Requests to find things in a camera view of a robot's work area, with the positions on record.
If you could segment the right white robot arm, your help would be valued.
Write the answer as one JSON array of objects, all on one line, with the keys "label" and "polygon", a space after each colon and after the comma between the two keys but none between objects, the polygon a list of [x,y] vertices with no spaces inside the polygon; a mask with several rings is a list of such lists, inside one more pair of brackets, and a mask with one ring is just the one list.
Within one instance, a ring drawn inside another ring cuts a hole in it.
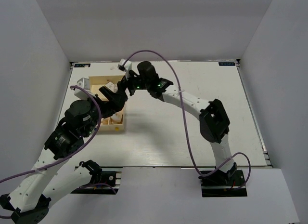
[{"label": "right white robot arm", "polygon": [[117,84],[119,90],[128,90],[130,95],[136,90],[146,90],[153,98],[175,105],[197,118],[201,136],[210,143],[215,158],[215,169],[202,172],[200,179],[207,178],[217,185],[228,185],[234,180],[237,165],[229,146],[230,120],[220,100],[208,101],[180,90],[173,82],[159,77],[149,61],[140,62],[135,73],[132,63],[121,59],[118,69],[125,72]]}]

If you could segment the white bottle gold cap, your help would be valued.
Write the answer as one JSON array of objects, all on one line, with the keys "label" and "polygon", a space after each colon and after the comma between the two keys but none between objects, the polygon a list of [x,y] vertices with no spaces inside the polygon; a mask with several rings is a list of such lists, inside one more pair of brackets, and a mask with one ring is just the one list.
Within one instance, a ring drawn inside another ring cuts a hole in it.
[{"label": "white bottle gold cap", "polygon": [[111,117],[112,124],[122,124],[123,123],[123,114],[122,113],[115,113]]}]

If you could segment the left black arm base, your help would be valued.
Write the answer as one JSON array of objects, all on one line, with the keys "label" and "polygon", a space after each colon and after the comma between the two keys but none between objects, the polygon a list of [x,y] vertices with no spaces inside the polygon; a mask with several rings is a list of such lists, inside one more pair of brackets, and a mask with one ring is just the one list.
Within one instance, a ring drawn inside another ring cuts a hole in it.
[{"label": "left black arm base", "polygon": [[72,194],[115,195],[119,190],[121,177],[122,168],[102,168],[101,178],[91,182],[91,184],[97,183],[98,185],[80,187]]}]

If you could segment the gold eyeshadow palette white label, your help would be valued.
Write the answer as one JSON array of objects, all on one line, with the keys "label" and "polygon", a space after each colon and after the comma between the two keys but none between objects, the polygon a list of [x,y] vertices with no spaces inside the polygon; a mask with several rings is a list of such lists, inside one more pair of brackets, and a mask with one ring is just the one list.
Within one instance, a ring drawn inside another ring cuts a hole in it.
[{"label": "gold eyeshadow palette white label", "polygon": [[118,90],[117,85],[116,85],[116,84],[113,84],[111,81],[108,82],[107,84],[105,84],[105,87],[106,87],[107,89],[109,89],[111,92],[114,92],[114,93],[116,93],[117,90]]}]

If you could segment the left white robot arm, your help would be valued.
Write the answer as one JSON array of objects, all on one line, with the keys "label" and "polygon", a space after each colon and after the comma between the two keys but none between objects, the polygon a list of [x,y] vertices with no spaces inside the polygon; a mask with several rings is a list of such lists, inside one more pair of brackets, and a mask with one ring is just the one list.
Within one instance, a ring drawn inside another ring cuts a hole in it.
[{"label": "left white robot arm", "polygon": [[107,98],[105,101],[79,86],[73,89],[86,97],[74,101],[65,111],[33,168],[23,173],[26,177],[19,186],[0,197],[0,205],[12,211],[9,219],[16,224],[39,223],[55,203],[75,190],[99,186],[116,192],[93,160],[82,161],[60,182],[50,183],[58,170],[88,144],[84,138],[92,140],[101,120],[119,112],[128,99],[124,90],[113,92],[106,86],[99,89]]}]

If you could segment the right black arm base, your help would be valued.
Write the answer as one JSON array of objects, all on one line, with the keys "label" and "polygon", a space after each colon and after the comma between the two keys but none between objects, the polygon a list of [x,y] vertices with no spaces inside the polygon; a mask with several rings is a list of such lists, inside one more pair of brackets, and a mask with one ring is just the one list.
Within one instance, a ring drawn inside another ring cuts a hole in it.
[{"label": "right black arm base", "polygon": [[242,170],[237,170],[228,181],[215,174],[208,177],[199,176],[199,179],[203,198],[247,197],[247,190],[243,185],[245,178]]}]

